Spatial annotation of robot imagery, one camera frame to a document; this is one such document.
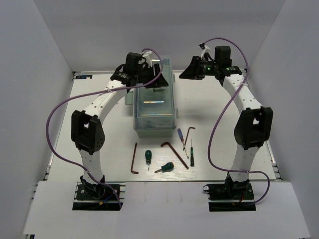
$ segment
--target workbench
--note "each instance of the workbench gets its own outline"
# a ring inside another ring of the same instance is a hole
[[[76,181],[39,182],[25,225],[35,239],[301,239],[309,232],[289,182],[254,212],[209,212],[204,182],[129,182],[116,211],[72,211]],[[252,182],[256,197],[266,182]]]
[[[111,74],[93,74],[92,79],[74,80],[71,96],[103,89]],[[106,117],[103,129],[106,143],[101,149],[101,165],[106,182],[125,182],[122,209],[117,211],[73,211],[72,205],[82,169],[53,157],[48,182],[39,182],[25,225],[24,234],[36,239],[86,238],[307,238],[309,232],[298,200],[289,182],[272,182],[269,193],[252,212],[209,212],[207,181],[223,181],[226,173],[215,170],[207,160],[208,139],[228,93],[213,77],[203,81],[182,80],[176,76],[177,127],[184,136],[192,126],[186,147],[192,139],[195,166],[187,170],[169,147],[170,142],[184,161],[177,132],[172,138],[138,138],[133,129],[133,107],[120,100]],[[81,163],[71,141],[71,114],[83,110],[95,96],[68,103],[56,150]],[[234,104],[224,115],[213,139],[211,158],[220,167],[230,168],[235,156],[233,130],[239,113]],[[130,172],[133,150],[138,143],[134,170]],[[145,151],[153,153],[150,171]],[[252,170],[262,170],[275,179],[272,155],[265,144],[256,155]],[[172,172],[154,174],[172,161]],[[267,187],[262,175],[250,176],[255,198]]]
[[[71,96],[104,89],[111,73],[76,73],[75,75],[93,75],[91,79],[74,79]],[[139,138],[133,129],[133,105],[125,105],[124,98],[111,110],[103,123],[105,144],[100,152],[101,167],[106,182],[128,181],[223,181],[226,173],[213,168],[207,159],[207,145],[212,128],[230,96],[214,77],[205,77],[202,81],[179,79],[175,72],[175,99],[178,109],[177,127],[181,128],[184,137],[190,126],[186,147],[190,151],[190,139],[194,148],[194,167],[187,170],[172,150],[160,145],[170,142],[180,156],[190,166],[186,158],[177,130],[172,138]],[[75,110],[85,109],[96,96],[89,96],[70,101],[62,123],[56,144],[56,151],[67,159],[82,163],[78,149],[71,141],[71,115]],[[222,118],[212,142],[211,159],[223,168],[230,168],[236,152],[234,128],[239,112],[234,103]],[[131,162],[135,143],[138,143],[132,174]],[[145,151],[152,151],[152,163],[148,171]],[[172,172],[157,173],[154,171],[167,162],[174,163]],[[261,170],[270,179],[276,179],[272,168],[272,157],[267,144],[258,151],[251,170]],[[79,181],[83,170],[66,163],[57,157],[50,162],[48,181]],[[265,180],[261,174],[250,175],[252,180]]]

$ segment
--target green screwdriver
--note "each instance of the green screwdriver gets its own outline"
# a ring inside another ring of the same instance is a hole
[[[162,166],[161,169],[155,171],[154,173],[166,172],[166,171],[172,170],[173,168],[174,168],[174,164],[172,162],[169,162],[165,164],[164,166]]]
[[[146,159],[146,164],[148,165],[148,170],[150,170],[151,158],[152,158],[152,151],[146,150],[145,151],[145,159]]]

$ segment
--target screwdriver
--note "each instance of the screwdriver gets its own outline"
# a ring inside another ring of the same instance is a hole
[[[152,151],[146,150],[145,151],[145,158],[146,164],[148,165],[148,170],[150,170],[151,158],[152,158]]]
[[[189,159],[189,156],[188,156],[188,153],[187,153],[187,150],[186,150],[186,147],[185,147],[185,143],[184,143],[183,134],[181,133],[180,128],[177,129],[177,133],[178,133],[178,136],[179,136],[179,138],[180,138],[180,141],[182,142],[183,147],[184,147],[184,149],[185,149],[186,157],[187,157],[187,159]]]
[[[193,142],[190,139],[190,165],[194,166],[194,151],[193,151]]]
[[[173,168],[174,168],[174,164],[172,162],[169,162],[165,164],[164,166],[162,166],[161,169],[155,171],[154,173],[166,172],[166,171],[172,170]]]

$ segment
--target white wall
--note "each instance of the white wall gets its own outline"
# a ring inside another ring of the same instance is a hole
[[[217,36],[236,41],[251,63],[285,0],[34,2],[70,68],[93,71],[114,70],[144,47],[170,55],[181,70],[200,54],[199,43]],[[237,51],[233,59],[243,62]]]
[[[319,1],[288,0],[252,65],[250,85],[274,110],[271,143],[312,238],[319,239]]]
[[[0,32],[0,237],[15,239],[50,157],[46,118],[72,73],[32,0],[2,0]]]

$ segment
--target allen key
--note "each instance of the allen key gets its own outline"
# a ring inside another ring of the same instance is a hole
[[[164,147],[165,145],[168,145],[171,148],[171,150],[174,152],[174,154],[177,156],[177,158],[181,161],[181,163],[185,166],[185,168],[189,169],[188,165],[184,162],[184,160],[181,158],[181,156],[176,152],[174,147],[169,142],[162,143],[160,146]]]
[[[188,128],[187,135],[186,135],[186,139],[185,139],[185,145],[186,145],[186,143],[187,143],[187,138],[188,138],[189,130],[190,130],[191,128],[192,128],[192,129],[196,129],[195,127],[189,127],[189,128]]]
[[[135,159],[135,152],[136,152],[136,147],[138,146],[138,143],[135,143],[134,147],[134,153],[133,153],[133,159],[132,159],[132,165],[131,165],[131,173],[138,174],[138,172],[133,171],[133,164],[134,164],[134,159]]]

